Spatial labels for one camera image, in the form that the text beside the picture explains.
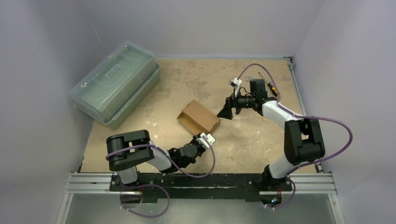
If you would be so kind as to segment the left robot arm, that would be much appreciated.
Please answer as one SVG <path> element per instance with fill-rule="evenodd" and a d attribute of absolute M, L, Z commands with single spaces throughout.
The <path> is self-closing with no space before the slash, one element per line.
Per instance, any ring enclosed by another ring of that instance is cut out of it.
<path fill-rule="evenodd" d="M 137 165 L 148 163 L 161 173 L 173 173 L 190 164 L 207 150 L 213 150 L 215 138 L 209 133 L 200 133 L 179 148 L 160 149 L 151 140 L 148 130 L 139 130 L 112 135 L 106 139 L 110 171 L 117 173 L 121 185 L 128 191 L 139 186 Z"/>

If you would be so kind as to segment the brown cardboard box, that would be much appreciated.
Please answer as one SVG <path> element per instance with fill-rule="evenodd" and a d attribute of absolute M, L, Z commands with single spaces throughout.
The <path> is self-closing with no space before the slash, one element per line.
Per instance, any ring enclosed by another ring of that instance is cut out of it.
<path fill-rule="evenodd" d="M 220 118 L 196 100 L 181 111 L 177 120 L 193 135 L 213 133 L 221 123 Z"/>

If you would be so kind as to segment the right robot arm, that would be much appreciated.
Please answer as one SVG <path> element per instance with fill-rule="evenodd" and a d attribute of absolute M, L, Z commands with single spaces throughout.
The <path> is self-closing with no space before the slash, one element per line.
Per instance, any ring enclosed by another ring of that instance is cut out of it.
<path fill-rule="evenodd" d="M 242 109 L 253 109 L 284 130 L 284 153 L 264 168 L 261 180 L 256 182 L 257 187 L 273 190 L 285 181 L 293 168 L 324 157 L 325 146 L 317 119 L 302 118 L 299 114 L 287 112 L 275 97 L 268 96 L 263 79 L 250 80 L 250 93 L 245 95 L 240 92 L 240 79 L 232 78 L 229 83 L 234 92 L 226 98 L 218 118 L 232 120 L 233 115 L 238 115 Z"/>

